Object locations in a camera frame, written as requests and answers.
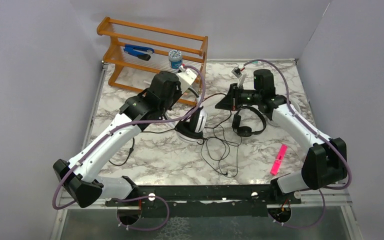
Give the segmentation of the white black gaming headset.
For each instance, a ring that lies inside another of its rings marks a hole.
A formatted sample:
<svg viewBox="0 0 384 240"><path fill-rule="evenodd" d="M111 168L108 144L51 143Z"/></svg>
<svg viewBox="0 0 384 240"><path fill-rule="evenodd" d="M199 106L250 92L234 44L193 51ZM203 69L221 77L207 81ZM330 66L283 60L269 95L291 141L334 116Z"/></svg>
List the white black gaming headset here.
<svg viewBox="0 0 384 240"><path fill-rule="evenodd" d="M189 144L201 144L204 142L203 130L205 129L208 114L203 106L200 106L188 119L181 120L174 125L173 122L168 124L174 127L177 137Z"/></svg>

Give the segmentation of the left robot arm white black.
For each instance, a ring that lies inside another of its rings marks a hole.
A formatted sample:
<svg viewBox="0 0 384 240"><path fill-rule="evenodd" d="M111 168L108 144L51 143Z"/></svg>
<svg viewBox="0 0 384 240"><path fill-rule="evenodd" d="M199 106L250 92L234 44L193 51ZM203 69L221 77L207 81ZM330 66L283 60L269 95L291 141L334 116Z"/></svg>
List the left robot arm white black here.
<svg viewBox="0 0 384 240"><path fill-rule="evenodd" d="M178 73L160 71L149 87L125 101L110 125L85 149L68 161L57 160L53 169L59 184L53 195L53 208L61 210L69 206L57 203L61 189L65 189L81 208L98 199L117 198L127 206L135 203L137 191L128 177L103 177L100 171L122 146L150 124L165 123L163 115L197 77L191 68Z"/></svg>

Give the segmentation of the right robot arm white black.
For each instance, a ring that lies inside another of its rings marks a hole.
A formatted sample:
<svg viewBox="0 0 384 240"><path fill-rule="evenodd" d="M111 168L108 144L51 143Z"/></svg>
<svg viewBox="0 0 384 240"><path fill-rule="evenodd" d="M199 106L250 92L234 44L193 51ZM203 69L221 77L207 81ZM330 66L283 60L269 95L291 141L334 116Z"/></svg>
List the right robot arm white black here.
<svg viewBox="0 0 384 240"><path fill-rule="evenodd" d="M217 109L236 112L232 128L239 129L241 110L257 106L259 115L279 125L306 151L301 170L271 181L268 196L272 202L280 204L289 193L318 190L347 177L346 143L341 138L333 139L320 132L296 111L286 96L277 94L270 70L254 71L253 89L244 89L245 74L241 68L234 68L232 73L238 82L232 83L226 96L215 105Z"/></svg>

